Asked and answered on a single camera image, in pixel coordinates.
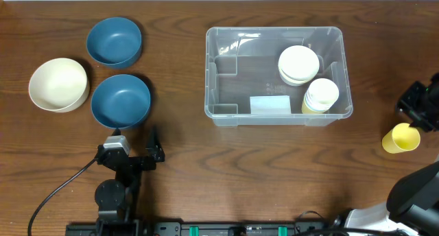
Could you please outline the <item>dark blue bowl front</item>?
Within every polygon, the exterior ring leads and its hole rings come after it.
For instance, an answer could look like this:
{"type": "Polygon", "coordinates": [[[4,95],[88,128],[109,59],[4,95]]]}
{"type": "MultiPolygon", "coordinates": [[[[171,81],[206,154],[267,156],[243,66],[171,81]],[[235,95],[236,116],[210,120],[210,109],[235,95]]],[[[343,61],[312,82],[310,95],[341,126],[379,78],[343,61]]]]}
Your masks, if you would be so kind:
{"type": "Polygon", "coordinates": [[[107,128],[128,129],[143,123],[152,107],[152,96],[140,78],[119,74],[105,79],[94,90],[91,112],[107,128]]]}

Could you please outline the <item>grey plastic bowl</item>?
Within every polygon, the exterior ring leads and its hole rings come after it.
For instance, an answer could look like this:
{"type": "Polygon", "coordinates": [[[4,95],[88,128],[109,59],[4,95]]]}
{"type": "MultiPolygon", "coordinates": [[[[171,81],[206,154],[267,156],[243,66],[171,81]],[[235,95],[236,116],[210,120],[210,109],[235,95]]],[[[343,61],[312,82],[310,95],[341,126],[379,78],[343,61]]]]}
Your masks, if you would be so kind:
{"type": "Polygon", "coordinates": [[[299,82],[299,83],[297,83],[297,82],[291,82],[291,81],[288,81],[288,80],[283,80],[284,81],[284,83],[286,83],[286,84],[288,84],[288,85],[290,85],[290,86],[302,86],[302,85],[305,85],[306,83],[308,83],[308,82],[299,82]]]}

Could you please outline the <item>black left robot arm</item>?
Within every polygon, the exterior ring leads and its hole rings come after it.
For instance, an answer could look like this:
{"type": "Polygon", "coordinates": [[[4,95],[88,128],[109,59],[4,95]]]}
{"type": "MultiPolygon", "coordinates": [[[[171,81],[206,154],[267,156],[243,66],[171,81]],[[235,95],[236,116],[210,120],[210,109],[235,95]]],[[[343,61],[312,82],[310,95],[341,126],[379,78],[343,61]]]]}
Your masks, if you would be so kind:
{"type": "Polygon", "coordinates": [[[95,160],[115,172],[113,179],[105,180],[95,190],[98,219],[95,233],[98,236],[140,236],[143,223],[136,218],[142,173],[156,169],[165,160],[165,153],[155,129],[149,135],[145,156],[130,157],[130,144],[116,129],[99,145],[95,160]]]}

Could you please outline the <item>dark blue bowl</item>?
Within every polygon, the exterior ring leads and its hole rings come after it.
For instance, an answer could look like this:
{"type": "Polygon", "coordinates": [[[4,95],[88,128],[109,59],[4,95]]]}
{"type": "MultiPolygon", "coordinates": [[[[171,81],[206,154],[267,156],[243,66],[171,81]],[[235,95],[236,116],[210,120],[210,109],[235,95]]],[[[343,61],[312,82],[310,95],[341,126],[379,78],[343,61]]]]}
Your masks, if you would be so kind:
{"type": "Polygon", "coordinates": [[[96,62],[113,69],[131,67],[142,52],[143,38],[130,19],[111,17],[98,22],[88,33],[86,49],[96,62]]]}
{"type": "Polygon", "coordinates": [[[152,107],[152,96],[140,78],[119,74],[105,79],[94,90],[91,112],[107,128],[128,129],[143,123],[152,107]]]}

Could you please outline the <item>cream plastic cup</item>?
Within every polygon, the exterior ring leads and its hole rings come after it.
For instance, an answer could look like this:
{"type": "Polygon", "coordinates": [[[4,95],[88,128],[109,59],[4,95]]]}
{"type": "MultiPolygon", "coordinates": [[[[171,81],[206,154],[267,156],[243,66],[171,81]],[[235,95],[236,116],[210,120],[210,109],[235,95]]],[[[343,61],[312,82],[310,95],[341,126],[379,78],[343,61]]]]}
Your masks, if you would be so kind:
{"type": "Polygon", "coordinates": [[[307,92],[311,95],[323,97],[325,99],[333,99],[335,102],[338,100],[340,91],[335,82],[326,78],[318,78],[314,80],[307,89],[307,92]]]}

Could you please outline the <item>pink plastic cup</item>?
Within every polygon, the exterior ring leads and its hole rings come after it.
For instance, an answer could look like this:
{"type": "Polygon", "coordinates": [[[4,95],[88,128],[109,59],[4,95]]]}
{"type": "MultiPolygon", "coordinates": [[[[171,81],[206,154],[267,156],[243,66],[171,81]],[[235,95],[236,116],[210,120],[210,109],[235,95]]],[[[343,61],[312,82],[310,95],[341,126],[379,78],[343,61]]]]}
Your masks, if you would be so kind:
{"type": "Polygon", "coordinates": [[[304,97],[304,103],[312,111],[323,112],[330,109],[335,101],[333,99],[325,99],[323,97],[318,97],[306,93],[304,97]]]}

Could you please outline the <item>white plastic bowl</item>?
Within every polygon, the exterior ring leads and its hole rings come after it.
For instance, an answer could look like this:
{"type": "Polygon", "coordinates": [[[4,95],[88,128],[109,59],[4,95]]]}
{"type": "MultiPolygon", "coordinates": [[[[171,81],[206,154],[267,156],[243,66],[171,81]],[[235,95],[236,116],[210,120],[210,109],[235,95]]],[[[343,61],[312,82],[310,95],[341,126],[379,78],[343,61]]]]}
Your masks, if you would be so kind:
{"type": "Polygon", "coordinates": [[[302,45],[288,47],[278,59],[280,74],[298,81],[312,80],[319,68],[320,61],[317,54],[302,45]]]}

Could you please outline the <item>yellow plastic bowl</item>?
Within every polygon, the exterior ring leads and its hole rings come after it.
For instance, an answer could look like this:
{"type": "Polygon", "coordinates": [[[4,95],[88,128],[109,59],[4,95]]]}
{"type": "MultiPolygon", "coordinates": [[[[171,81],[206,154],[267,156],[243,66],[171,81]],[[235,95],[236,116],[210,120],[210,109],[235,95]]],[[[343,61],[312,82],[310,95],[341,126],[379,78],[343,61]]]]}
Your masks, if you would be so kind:
{"type": "Polygon", "coordinates": [[[294,80],[294,79],[291,79],[291,78],[289,78],[289,77],[287,77],[287,76],[281,76],[281,79],[282,80],[288,80],[288,81],[291,81],[291,82],[297,82],[297,83],[299,83],[299,82],[310,82],[311,80],[305,80],[305,81],[298,81],[298,80],[294,80]]]}

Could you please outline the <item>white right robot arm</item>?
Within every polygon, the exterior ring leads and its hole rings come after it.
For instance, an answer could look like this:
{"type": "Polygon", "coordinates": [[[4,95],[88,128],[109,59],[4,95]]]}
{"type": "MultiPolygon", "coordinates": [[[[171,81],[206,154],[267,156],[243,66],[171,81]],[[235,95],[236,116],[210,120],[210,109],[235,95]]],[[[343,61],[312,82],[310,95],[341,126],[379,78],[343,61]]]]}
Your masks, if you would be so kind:
{"type": "MultiPolygon", "coordinates": [[[[420,133],[438,131],[438,74],[425,86],[413,83],[396,103],[411,123],[400,123],[382,139],[391,154],[415,150],[420,133]]],[[[400,179],[386,202],[353,209],[340,218],[346,235],[437,235],[438,161],[400,179]]]]}

